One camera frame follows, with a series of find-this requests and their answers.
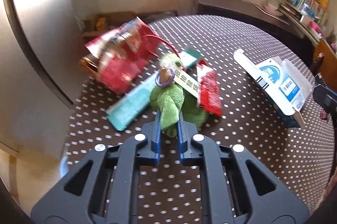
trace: toy tag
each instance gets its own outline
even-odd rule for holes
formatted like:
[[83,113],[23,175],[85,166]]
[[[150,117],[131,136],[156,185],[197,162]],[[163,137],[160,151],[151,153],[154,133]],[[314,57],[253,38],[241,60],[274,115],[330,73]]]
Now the toy tag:
[[198,98],[200,84],[181,68],[175,67],[174,70],[176,71],[174,81],[194,97]]

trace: tiled floor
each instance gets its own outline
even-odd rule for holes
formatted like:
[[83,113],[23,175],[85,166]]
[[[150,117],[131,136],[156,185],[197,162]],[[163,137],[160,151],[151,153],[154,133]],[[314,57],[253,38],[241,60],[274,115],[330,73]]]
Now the tiled floor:
[[59,161],[23,149],[17,160],[0,150],[0,175],[24,212],[30,216],[36,202],[60,179]]

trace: round table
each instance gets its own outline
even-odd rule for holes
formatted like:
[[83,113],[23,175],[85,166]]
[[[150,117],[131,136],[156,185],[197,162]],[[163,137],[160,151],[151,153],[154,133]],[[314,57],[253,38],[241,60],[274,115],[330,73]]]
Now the round table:
[[[304,128],[286,128],[276,110],[249,75],[233,59],[242,48],[253,63],[279,56],[289,59],[314,83],[305,64],[286,46],[262,30],[219,16],[182,16],[150,24],[160,37],[178,51],[191,46],[216,71],[223,116],[210,115],[201,133],[218,144],[244,145],[285,183],[310,211],[326,186],[333,160],[334,132],[331,120],[320,120],[321,107],[307,99],[302,108]],[[170,52],[161,44],[159,56]],[[158,60],[134,81],[134,86],[158,69]],[[195,68],[189,71],[196,76]],[[155,119],[147,107],[125,131],[117,131],[105,110],[121,96],[90,78],[83,84],[75,113],[70,117],[66,143],[71,168],[98,143],[122,144]],[[198,168],[179,164],[177,140],[162,136],[161,159],[156,167],[142,167],[139,178],[139,223],[201,223],[201,193]]]

